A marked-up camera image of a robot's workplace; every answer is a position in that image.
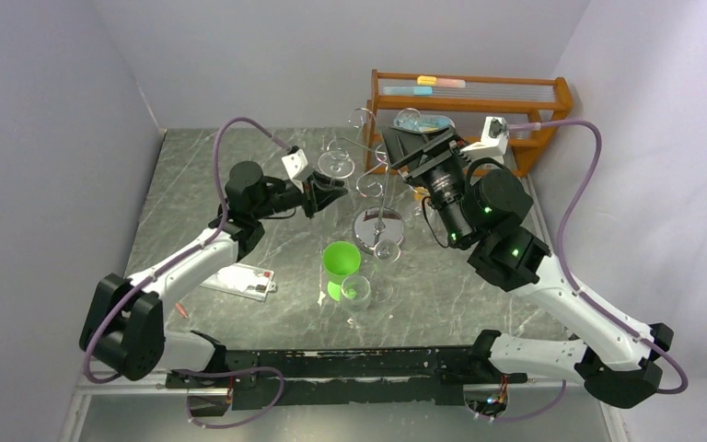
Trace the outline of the clear wine glass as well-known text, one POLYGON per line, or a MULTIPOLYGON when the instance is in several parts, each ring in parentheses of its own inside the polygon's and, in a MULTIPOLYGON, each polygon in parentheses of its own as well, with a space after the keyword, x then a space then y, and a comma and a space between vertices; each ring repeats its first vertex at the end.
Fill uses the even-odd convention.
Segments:
POLYGON ((406 227, 416 227, 420 222, 424 222, 425 220, 428 220, 429 223, 434 221, 435 211, 429 203, 424 203, 423 199, 420 202, 415 201, 413 199, 413 190, 411 191, 411 197, 407 202, 403 217, 406 227))
POLYGON ((395 277, 400 256, 400 245, 389 239, 381 239, 373 248, 370 283, 376 302, 385 302, 396 292, 395 277))
POLYGON ((345 180, 355 171, 355 164, 349 154, 337 149, 324 152, 317 166, 318 172, 335 180, 345 180))
POLYGON ((348 322, 355 328, 364 328, 372 302, 370 281, 360 274, 346 277, 341 285, 339 302, 349 317, 348 322))

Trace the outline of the orange plastic wine glass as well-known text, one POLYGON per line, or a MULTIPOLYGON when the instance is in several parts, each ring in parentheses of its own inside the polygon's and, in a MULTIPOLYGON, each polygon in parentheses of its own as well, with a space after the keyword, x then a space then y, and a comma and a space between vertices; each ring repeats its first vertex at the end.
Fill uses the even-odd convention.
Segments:
POLYGON ((415 187, 413 189, 413 199, 420 202, 424 197, 428 197, 429 192, 423 187, 415 187))

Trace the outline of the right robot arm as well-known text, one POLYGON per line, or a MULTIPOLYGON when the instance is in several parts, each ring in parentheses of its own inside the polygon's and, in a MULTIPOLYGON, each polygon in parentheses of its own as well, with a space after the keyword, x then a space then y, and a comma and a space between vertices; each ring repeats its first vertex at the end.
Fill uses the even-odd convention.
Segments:
POLYGON ((569 271, 557 248, 523 225, 532 197, 502 162, 473 158, 454 128, 381 131, 388 166, 428 193, 450 249, 465 250, 486 283, 540 306, 572 334, 569 341, 482 331, 468 352, 466 379, 504 381, 529 374, 581 385, 599 401, 630 409, 661 392, 673 338, 613 308, 569 271))

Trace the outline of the wooden shelf rack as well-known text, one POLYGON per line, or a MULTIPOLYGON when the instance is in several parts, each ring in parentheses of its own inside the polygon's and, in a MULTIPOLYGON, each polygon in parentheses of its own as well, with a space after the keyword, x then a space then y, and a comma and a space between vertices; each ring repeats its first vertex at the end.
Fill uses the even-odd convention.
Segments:
POLYGON ((553 79, 457 76, 440 74, 390 73, 373 70, 371 98, 366 108, 376 115, 376 127, 365 132, 371 145, 381 141, 377 129, 393 124, 408 108, 420 114, 444 115, 450 118, 459 135, 469 142, 481 138, 486 117, 503 117, 510 124, 545 123, 563 120, 574 109, 574 96, 563 77, 553 79), (433 87, 427 97, 383 96, 384 86, 418 86, 418 76, 458 78, 465 88, 433 87))

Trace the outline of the chrome wine glass rack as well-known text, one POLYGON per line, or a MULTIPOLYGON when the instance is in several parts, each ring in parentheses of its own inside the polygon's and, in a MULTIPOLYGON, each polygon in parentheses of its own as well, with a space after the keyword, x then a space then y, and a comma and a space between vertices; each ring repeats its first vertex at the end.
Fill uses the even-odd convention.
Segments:
POLYGON ((353 242, 361 251, 370 255, 373 255, 373 248, 381 239, 395 241, 401 247, 405 230, 403 217, 397 210, 386 205, 389 184, 386 148, 383 145, 372 147, 365 140, 365 132, 376 127, 376 115, 367 108, 357 108, 349 114, 348 123, 359 130, 357 138, 336 136, 326 144, 322 154, 333 149, 348 153, 345 148, 338 146, 340 142, 345 142, 363 148, 376 161, 375 165, 366 166, 354 183, 356 191, 362 197, 376 199, 377 203, 354 217, 353 242))

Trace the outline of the green plastic wine glass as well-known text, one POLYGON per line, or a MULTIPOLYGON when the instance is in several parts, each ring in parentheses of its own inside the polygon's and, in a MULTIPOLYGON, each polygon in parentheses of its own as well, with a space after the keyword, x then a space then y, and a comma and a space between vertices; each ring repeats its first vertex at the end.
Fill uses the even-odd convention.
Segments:
POLYGON ((361 254, 353 243, 336 241, 323 251, 322 265, 327 276, 327 293, 332 300, 339 301, 342 282, 348 276, 357 274, 361 254))

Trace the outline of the clear wine glass by rack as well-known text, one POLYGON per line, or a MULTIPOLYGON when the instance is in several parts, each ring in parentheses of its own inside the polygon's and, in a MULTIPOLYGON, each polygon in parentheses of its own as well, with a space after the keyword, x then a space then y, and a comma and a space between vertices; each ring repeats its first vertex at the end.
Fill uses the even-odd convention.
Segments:
POLYGON ((396 292, 395 277, 400 256, 400 245, 389 239, 381 239, 373 248, 370 283, 376 302, 385 302, 396 292))

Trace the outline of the blue oval plate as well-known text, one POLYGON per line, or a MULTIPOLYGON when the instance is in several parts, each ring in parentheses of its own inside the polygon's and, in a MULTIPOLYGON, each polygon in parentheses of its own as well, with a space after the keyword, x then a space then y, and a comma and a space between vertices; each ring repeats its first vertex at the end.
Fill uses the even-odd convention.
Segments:
POLYGON ((455 127, 455 123, 444 115, 422 114, 401 115, 394 118, 395 126, 414 132, 432 132, 446 127, 455 127))

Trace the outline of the blue bar on shelf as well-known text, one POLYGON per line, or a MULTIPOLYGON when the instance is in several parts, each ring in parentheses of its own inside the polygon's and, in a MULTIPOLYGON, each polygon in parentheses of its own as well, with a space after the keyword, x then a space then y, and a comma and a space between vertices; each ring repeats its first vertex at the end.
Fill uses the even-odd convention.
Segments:
POLYGON ((427 86, 384 86, 381 89, 383 96, 427 97, 433 92, 433 88, 427 86))

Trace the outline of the yellow pink eraser bar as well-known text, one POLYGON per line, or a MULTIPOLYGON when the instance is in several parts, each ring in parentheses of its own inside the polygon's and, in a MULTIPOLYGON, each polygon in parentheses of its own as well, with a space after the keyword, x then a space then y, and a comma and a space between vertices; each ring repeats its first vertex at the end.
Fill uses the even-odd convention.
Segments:
POLYGON ((421 87, 445 87, 445 88, 465 88, 466 81, 458 78, 446 78, 437 76, 418 76, 416 83, 421 87))

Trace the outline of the clear plastic card case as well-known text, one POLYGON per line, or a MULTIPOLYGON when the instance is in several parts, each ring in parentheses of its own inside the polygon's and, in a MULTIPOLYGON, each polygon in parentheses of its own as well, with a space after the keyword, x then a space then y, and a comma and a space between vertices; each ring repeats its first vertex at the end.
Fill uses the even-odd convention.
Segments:
POLYGON ((243 263, 221 268, 201 283, 202 287, 229 295, 265 302, 277 290, 274 271, 243 263))

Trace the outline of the red pen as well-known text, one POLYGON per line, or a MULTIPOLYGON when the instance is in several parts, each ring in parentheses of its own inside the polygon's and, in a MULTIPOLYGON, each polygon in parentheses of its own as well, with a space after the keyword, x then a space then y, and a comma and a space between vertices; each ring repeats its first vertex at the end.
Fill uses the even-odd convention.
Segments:
POLYGON ((187 310, 181 305, 181 303, 175 304, 175 310, 177 310, 177 312, 186 320, 190 317, 187 310))

